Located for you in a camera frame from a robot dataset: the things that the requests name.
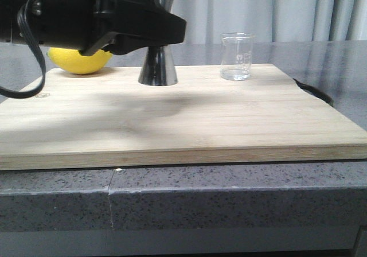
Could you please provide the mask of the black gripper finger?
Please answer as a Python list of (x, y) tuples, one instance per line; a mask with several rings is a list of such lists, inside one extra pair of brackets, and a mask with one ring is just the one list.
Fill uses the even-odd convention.
[(159, 0), (95, 0), (91, 35), (83, 56), (98, 50), (123, 55), (148, 46), (184, 40), (186, 21), (164, 8)]

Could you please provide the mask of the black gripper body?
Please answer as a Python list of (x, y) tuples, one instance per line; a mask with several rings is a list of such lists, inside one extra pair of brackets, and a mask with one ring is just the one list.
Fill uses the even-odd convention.
[[(17, 14), (27, 0), (1, 0), (1, 42), (23, 44)], [(95, 11), (101, 0), (32, 0), (27, 13), (39, 44), (85, 50), (96, 41)]]

